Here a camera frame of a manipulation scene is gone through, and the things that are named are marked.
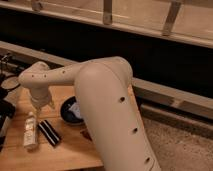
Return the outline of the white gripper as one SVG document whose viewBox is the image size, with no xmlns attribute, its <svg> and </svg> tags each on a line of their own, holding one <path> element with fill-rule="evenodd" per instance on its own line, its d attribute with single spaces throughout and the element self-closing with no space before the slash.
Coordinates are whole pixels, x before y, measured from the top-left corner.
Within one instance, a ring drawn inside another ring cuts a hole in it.
<svg viewBox="0 0 213 171">
<path fill-rule="evenodd" d="M 34 114 L 37 118 L 41 115 L 42 107 L 49 105 L 53 110 L 55 104 L 52 101 L 52 96 L 48 87 L 32 88 L 30 90 L 30 100 L 34 106 Z"/>
</svg>

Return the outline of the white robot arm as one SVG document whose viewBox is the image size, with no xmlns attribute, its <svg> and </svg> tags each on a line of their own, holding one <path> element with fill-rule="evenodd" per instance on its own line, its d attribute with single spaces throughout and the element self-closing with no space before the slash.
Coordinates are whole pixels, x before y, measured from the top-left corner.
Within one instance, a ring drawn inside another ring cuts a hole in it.
<svg viewBox="0 0 213 171">
<path fill-rule="evenodd" d="M 161 171 L 142 118 L 128 94 L 133 73 L 122 57 L 93 59 L 51 69 L 36 62 L 19 75 L 40 109 L 52 101 L 49 87 L 72 85 L 81 116 L 106 171 Z"/>
</svg>

